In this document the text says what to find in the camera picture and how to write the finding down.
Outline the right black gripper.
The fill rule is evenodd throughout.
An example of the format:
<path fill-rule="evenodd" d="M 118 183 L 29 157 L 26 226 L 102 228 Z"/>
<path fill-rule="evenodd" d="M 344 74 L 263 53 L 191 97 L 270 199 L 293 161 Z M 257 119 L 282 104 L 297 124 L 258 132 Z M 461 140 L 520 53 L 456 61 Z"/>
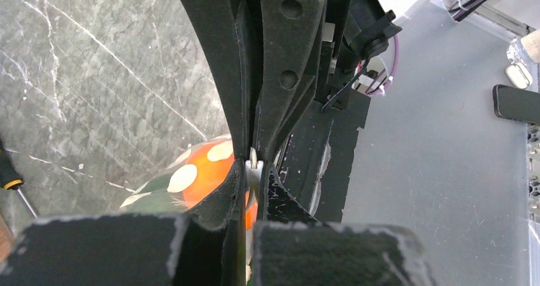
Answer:
<path fill-rule="evenodd" d="M 353 83 L 402 29 L 379 0 L 260 0 L 260 9 L 263 76 L 254 146 L 259 158 L 273 160 L 314 96 L 316 73 L 306 66 L 319 60 L 313 49 L 320 48 L 321 20 L 315 101 L 322 111 L 347 107 Z"/>

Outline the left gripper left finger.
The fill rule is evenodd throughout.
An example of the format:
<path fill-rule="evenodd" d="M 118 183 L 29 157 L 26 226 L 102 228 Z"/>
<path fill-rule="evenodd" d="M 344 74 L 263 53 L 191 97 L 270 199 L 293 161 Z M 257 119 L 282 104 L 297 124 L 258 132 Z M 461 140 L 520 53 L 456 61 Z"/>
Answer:
<path fill-rule="evenodd" d="M 244 285 L 245 162 L 193 213 L 40 218 L 1 264 L 2 285 Z"/>

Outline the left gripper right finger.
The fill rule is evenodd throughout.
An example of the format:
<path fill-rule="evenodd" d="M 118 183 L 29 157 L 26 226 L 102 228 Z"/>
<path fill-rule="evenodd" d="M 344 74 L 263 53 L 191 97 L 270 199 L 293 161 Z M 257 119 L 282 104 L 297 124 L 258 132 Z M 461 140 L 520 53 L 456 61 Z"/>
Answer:
<path fill-rule="evenodd" d="M 252 285 L 435 285 L 425 249 L 407 228 L 319 222 L 262 170 L 253 227 Z"/>

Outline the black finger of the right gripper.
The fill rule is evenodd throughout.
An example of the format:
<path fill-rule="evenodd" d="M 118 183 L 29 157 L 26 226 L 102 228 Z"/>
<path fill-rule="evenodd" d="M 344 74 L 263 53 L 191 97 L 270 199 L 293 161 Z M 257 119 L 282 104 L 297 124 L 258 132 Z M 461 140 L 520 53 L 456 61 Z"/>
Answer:
<path fill-rule="evenodd" d="M 232 138 L 234 156 L 250 151 L 250 74 L 242 0 L 180 0 L 210 67 Z"/>

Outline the clear zip top bag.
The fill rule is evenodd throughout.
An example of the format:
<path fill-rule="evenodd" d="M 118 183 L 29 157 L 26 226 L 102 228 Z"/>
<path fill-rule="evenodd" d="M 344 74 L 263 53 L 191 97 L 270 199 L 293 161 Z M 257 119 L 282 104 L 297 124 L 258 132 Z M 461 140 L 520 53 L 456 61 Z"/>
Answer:
<path fill-rule="evenodd" d="M 121 212 L 184 212 L 221 185 L 234 162 L 230 134 L 186 149 L 120 205 Z"/>

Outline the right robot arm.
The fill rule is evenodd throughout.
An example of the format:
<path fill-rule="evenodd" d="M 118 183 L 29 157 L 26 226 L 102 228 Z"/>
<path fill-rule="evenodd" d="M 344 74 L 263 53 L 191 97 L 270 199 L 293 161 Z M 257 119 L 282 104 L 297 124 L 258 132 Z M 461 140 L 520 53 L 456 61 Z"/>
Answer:
<path fill-rule="evenodd" d="M 236 159 L 271 161 L 312 101 L 353 81 L 430 0 L 180 0 L 213 75 Z"/>

